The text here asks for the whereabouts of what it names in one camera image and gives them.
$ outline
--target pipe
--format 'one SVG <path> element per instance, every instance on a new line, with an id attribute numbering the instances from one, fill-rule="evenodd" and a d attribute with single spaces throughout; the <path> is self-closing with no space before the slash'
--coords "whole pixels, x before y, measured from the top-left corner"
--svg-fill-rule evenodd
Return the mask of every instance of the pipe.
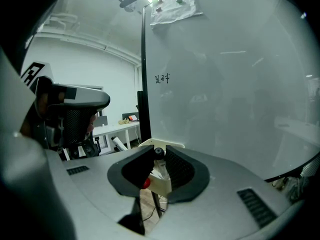
<path id="1" fill-rule="evenodd" d="M 61 21 L 68 22 L 68 23 L 77 23 L 78 22 L 77 15 L 64 13 L 64 12 L 51 13 L 51 17 L 60 18 Z"/>
<path id="2" fill-rule="evenodd" d="M 71 43 L 89 46 L 89 47 L 92 47 L 95 49 L 106 51 L 114 56 L 117 56 L 117 57 L 133 64 L 134 66 L 141 63 L 141 59 L 139 57 L 137 57 L 136 55 L 133 56 L 133 53 L 128 54 L 127 52 L 123 51 L 120 48 L 114 48 L 113 45 L 111 46 L 110 44 L 104 44 L 101 42 L 97 42 L 95 40 L 89 40 L 88 38 L 83 38 L 83 37 L 78 37 L 78 36 L 73 36 L 73 35 L 68 35 L 68 34 L 55 33 L 54 31 L 52 31 L 52 32 L 42 31 L 42 32 L 37 33 L 35 35 L 35 37 L 56 38 L 56 39 L 60 39 L 61 41 L 65 41 L 65 42 L 71 42 Z"/>
<path id="3" fill-rule="evenodd" d="M 58 22 L 59 24 L 61 24 L 61 25 L 63 26 L 63 30 L 64 30 L 64 31 L 65 31 L 66 28 L 67 28 L 67 24 L 64 23 L 64 22 L 62 22 L 61 19 L 58 18 L 58 17 L 51 17 L 51 18 L 50 18 L 50 21 L 52 21 L 52 22 Z"/>
<path id="4" fill-rule="evenodd" d="M 139 61 L 139 63 L 141 63 L 141 57 L 139 57 L 138 55 L 128 51 L 128 50 L 125 50 L 125 49 L 122 49 L 122 48 L 119 48 L 117 46 L 115 46 L 114 44 L 112 43 L 104 43 L 103 41 L 98 41 L 98 38 L 97 40 L 93 40 L 92 38 L 89 37 L 89 35 L 86 34 L 87 37 L 84 37 L 84 36 L 79 36 L 79 35 L 74 35 L 74 34 L 67 34 L 65 33 L 65 31 L 61 30 L 61 29 L 56 29 L 56 28 L 51 28 L 51 27 L 44 27 L 43 30 L 41 31 L 41 33 L 48 33 L 48 34 L 59 34 L 59 35 L 64 35 L 64 36 L 68 36 L 68 37 L 72 37 L 72 38 L 77 38 L 77 39 L 81 39 L 81 40 L 85 40 L 85 41 L 90 41 L 90 42 L 96 42 L 98 44 L 102 44 L 108 48 L 112 48 L 116 51 L 119 51 L 121 53 L 125 53 L 126 55 L 134 58 L 135 60 Z"/>

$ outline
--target whiteboard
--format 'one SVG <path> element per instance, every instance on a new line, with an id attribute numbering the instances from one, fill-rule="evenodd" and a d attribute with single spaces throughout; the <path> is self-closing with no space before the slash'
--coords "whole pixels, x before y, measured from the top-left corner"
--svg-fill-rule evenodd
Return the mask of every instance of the whiteboard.
<path id="1" fill-rule="evenodd" d="M 311 160 L 320 106 L 309 81 L 319 75 L 320 49 L 303 12 L 287 0 L 196 2 L 203 15 L 153 28 L 145 8 L 152 138 L 265 180 Z"/>

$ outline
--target cable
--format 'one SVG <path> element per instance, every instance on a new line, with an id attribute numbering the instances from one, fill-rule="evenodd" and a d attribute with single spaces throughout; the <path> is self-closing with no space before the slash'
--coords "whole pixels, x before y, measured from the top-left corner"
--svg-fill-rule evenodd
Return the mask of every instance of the cable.
<path id="1" fill-rule="evenodd" d="M 152 211 L 151 215 L 150 215 L 148 218 L 145 218 L 145 219 L 143 220 L 143 222 L 145 222 L 146 220 L 149 220 L 149 219 L 152 217 L 152 215 L 154 215 L 154 211 L 155 211 L 155 209 L 156 209 L 156 207 L 154 207 L 154 209 L 153 209 L 153 211 Z"/>
<path id="2" fill-rule="evenodd" d="M 139 137 L 138 137 L 138 134 L 137 134 L 137 126 L 135 127 L 135 135 L 136 135 L 136 139 L 138 140 L 138 143 L 139 143 L 139 145 L 140 145 Z"/>

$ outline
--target gray panel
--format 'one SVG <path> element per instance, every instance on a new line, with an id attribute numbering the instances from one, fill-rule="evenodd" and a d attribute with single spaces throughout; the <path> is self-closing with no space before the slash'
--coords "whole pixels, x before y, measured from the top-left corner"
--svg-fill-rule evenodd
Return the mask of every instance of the gray panel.
<path id="1" fill-rule="evenodd" d="M 1 197 L 6 205 L 4 217 L 8 216 L 9 221 L 15 217 L 18 225 L 23 223 L 20 231 L 37 225 L 35 239 L 50 236 L 51 239 L 74 240 L 72 218 L 57 193 L 43 148 L 31 138 L 3 132 L 0 147 Z M 60 159 L 56 152 L 53 156 Z"/>
<path id="2" fill-rule="evenodd" d="M 177 149 L 208 167 L 209 185 L 191 202 L 169 204 L 149 235 L 152 239 L 201 237 L 234 240 L 252 234 L 267 239 L 279 231 L 300 207 L 289 209 L 290 203 L 281 193 L 234 162 L 192 150 Z M 130 213 L 134 199 L 119 195 L 107 180 L 109 167 L 131 156 L 136 150 L 63 163 L 56 153 L 47 152 L 53 181 L 68 207 L 78 239 L 102 239 L 106 236 L 113 239 L 116 236 L 121 239 L 140 239 L 139 235 L 129 234 L 127 229 L 116 223 Z M 68 175 L 66 169 L 79 166 L 86 166 L 89 170 Z M 266 227 L 259 228 L 237 194 L 237 191 L 247 188 L 252 188 L 278 216 L 274 221 L 277 221 L 276 224 L 271 222 Z"/>
<path id="3" fill-rule="evenodd" d="M 320 128 L 306 122 L 320 111 L 308 87 L 320 49 L 303 12 L 287 0 L 196 1 L 203 15 L 153 29 L 146 8 L 152 138 L 232 160 L 262 179 L 312 159 Z M 168 83 L 156 83 L 167 74 Z"/>
<path id="4" fill-rule="evenodd" d="M 2 47 L 0 57 L 0 129 L 7 133 L 19 132 L 36 96 L 21 81 Z"/>
<path id="5" fill-rule="evenodd" d="M 192 202 L 169 204 L 150 233 L 151 238 L 232 240 L 259 231 L 259 225 L 237 194 L 248 188 L 253 189 L 276 216 L 290 207 L 284 195 L 243 166 L 192 150 L 176 149 L 208 167 L 209 185 Z"/>
<path id="6" fill-rule="evenodd" d="M 143 236 L 133 233 L 129 229 L 117 224 L 117 219 L 121 217 L 121 212 L 125 215 L 131 212 L 134 203 L 133 197 L 121 196 L 116 193 L 115 189 L 105 182 L 107 181 L 107 169 L 103 165 L 99 165 L 102 160 L 109 160 L 110 164 L 121 160 L 134 150 L 129 150 L 126 153 L 110 154 L 105 156 L 98 156 L 94 158 L 86 158 L 81 160 L 68 161 L 66 163 L 60 160 L 58 154 L 51 150 L 46 150 L 49 167 L 52 173 L 55 187 L 65 203 L 76 231 L 77 240 L 101 240 L 101 239 L 132 239 L 143 240 Z M 67 173 L 67 168 L 87 165 L 90 170 L 73 175 L 71 178 Z M 94 171 L 93 166 L 97 166 L 95 173 L 103 173 L 102 175 L 86 174 Z M 86 174 L 88 177 L 84 179 L 83 185 L 79 178 Z"/>

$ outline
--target ceiling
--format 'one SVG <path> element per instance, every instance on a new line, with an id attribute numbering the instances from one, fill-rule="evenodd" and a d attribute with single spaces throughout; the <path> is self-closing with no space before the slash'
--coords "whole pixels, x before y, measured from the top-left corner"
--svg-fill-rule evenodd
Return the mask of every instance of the ceiling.
<path id="1" fill-rule="evenodd" d="M 71 36 L 110 44 L 140 56 L 142 9 L 148 3 L 147 0 L 138 0 L 135 10 L 126 12 L 119 7 L 118 0 L 59 0 L 53 13 L 69 14 L 76 20 L 66 26 L 48 20 L 44 29 L 64 31 Z"/>

